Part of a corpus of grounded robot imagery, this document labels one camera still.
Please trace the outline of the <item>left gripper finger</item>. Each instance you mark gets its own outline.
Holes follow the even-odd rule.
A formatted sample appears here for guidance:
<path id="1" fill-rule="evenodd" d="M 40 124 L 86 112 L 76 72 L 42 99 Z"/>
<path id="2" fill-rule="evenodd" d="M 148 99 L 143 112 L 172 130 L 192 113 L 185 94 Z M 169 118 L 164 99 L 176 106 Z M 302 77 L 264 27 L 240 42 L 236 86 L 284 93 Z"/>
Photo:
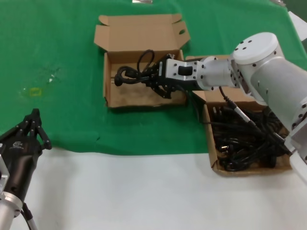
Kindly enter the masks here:
<path id="1" fill-rule="evenodd" d="M 46 132 L 42 128 L 42 120 L 38 108 L 32 110 L 29 120 L 31 121 L 29 136 L 37 138 L 37 135 L 39 135 L 42 140 L 41 150 L 51 150 L 52 144 Z"/>
<path id="2" fill-rule="evenodd" d="M 4 144 L 5 141 L 13 137 L 36 137 L 36 109 L 33 109 L 31 114 L 26 115 L 22 122 L 18 123 L 7 132 L 0 136 L 0 142 Z"/>

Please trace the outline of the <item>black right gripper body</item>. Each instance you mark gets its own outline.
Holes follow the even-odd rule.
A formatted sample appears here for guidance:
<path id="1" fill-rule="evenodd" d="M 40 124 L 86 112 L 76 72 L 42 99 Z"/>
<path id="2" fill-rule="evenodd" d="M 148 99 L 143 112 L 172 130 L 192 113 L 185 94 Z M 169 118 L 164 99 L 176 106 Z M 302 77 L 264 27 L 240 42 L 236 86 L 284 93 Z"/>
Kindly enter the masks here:
<path id="1" fill-rule="evenodd" d="M 199 60 L 179 61 L 167 59 L 158 64 L 158 81 L 163 85 L 179 86 L 187 91 L 204 90 L 202 77 L 204 76 L 203 63 Z"/>

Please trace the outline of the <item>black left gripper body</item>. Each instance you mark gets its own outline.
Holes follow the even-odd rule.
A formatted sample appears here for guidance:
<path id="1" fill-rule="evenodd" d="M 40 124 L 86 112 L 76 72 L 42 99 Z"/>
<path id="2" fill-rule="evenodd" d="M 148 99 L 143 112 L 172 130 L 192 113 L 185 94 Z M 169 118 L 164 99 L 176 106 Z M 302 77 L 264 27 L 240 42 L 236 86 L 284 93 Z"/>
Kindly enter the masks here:
<path id="1" fill-rule="evenodd" d="M 4 145 L 0 152 L 9 171 L 4 191 L 24 199 L 41 155 L 40 143 L 35 138 L 21 136 L 0 143 Z"/>

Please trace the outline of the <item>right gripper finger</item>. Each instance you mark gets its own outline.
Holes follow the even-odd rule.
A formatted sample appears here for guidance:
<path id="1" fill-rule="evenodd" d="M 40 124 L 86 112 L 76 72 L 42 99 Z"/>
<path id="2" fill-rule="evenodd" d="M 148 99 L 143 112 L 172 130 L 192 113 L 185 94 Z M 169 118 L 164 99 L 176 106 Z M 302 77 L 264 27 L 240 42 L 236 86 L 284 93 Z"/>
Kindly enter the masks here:
<path id="1" fill-rule="evenodd" d="M 147 80 L 145 85 L 164 99 L 171 99 L 171 93 L 179 90 L 173 81 L 167 80 Z"/>
<path id="2" fill-rule="evenodd" d="M 168 59 L 175 59 L 175 55 L 173 54 L 166 54 L 158 61 L 154 63 L 153 66 L 146 68 L 143 71 L 144 77 L 162 77 L 165 75 L 166 72 L 166 61 Z"/>

